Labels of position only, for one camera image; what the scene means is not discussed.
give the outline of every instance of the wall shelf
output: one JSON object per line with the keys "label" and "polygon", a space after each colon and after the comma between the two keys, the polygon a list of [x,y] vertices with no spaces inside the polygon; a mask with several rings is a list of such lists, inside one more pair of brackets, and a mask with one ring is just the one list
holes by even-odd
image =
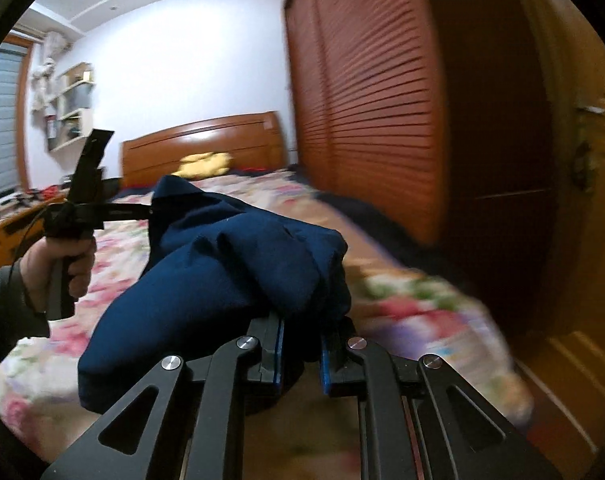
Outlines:
{"label": "wall shelf", "polygon": [[60,90],[50,102],[53,109],[50,117],[55,117],[51,117],[48,123],[52,127],[47,140],[50,153],[76,144],[91,133],[93,110],[90,94],[96,85],[92,79],[92,67],[86,62],[71,67],[57,79]]}
{"label": "wall shelf", "polygon": [[69,112],[68,114],[64,114],[63,116],[60,116],[59,121],[66,121],[67,119],[80,117],[80,114],[82,113],[83,110],[90,110],[90,108],[76,108],[73,112]]}
{"label": "wall shelf", "polygon": [[60,144],[59,146],[56,146],[54,149],[52,149],[52,153],[58,152],[58,150],[66,148],[67,146],[71,146],[72,144],[76,144],[79,141],[85,142],[86,139],[87,139],[87,136],[80,136],[80,137],[75,137],[73,139],[67,140],[67,142],[64,142],[64,143]]}
{"label": "wall shelf", "polygon": [[95,84],[96,83],[93,82],[93,81],[84,81],[84,80],[76,81],[73,85],[69,85],[69,86],[67,86],[67,88],[65,88],[65,89],[61,90],[60,92],[58,92],[57,97],[61,96],[63,94],[66,94],[70,90],[73,90],[74,88],[76,88],[76,86],[80,86],[80,85],[92,85],[93,86]]}

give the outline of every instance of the sleeve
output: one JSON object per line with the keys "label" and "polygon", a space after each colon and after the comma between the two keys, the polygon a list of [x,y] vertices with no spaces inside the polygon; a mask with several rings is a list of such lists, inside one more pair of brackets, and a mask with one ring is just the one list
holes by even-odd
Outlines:
{"label": "sleeve", "polygon": [[49,336],[46,317],[36,313],[30,305],[20,275],[20,261],[14,265],[11,277],[11,266],[0,268],[0,362],[19,339]]}

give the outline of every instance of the window blind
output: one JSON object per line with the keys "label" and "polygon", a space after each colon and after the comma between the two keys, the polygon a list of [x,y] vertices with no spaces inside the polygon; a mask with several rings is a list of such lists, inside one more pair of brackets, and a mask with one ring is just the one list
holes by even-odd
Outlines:
{"label": "window blind", "polygon": [[20,63],[27,49],[9,43],[0,46],[0,197],[18,186],[16,169],[16,97]]}

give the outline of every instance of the blanket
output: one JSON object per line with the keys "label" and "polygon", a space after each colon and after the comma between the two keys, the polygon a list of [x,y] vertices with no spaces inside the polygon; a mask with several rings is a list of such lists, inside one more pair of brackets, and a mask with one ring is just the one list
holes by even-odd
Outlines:
{"label": "blanket", "polygon": [[151,210],[149,263],[78,362],[80,402],[92,412],[108,410],[164,356],[212,354],[271,309],[309,326],[351,306],[337,231],[172,175],[156,186]]}

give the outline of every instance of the louvered wardrobe door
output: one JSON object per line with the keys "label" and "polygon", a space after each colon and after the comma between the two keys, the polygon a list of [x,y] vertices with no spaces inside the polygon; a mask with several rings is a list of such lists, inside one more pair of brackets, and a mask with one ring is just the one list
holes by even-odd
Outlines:
{"label": "louvered wardrobe door", "polygon": [[425,0],[317,0],[335,191],[419,241],[443,213],[443,110]]}
{"label": "louvered wardrobe door", "polygon": [[320,32],[313,0],[288,0],[285,6],[294,97],[298,160],[311,183],[330,186],[330,150],[327,131]]}

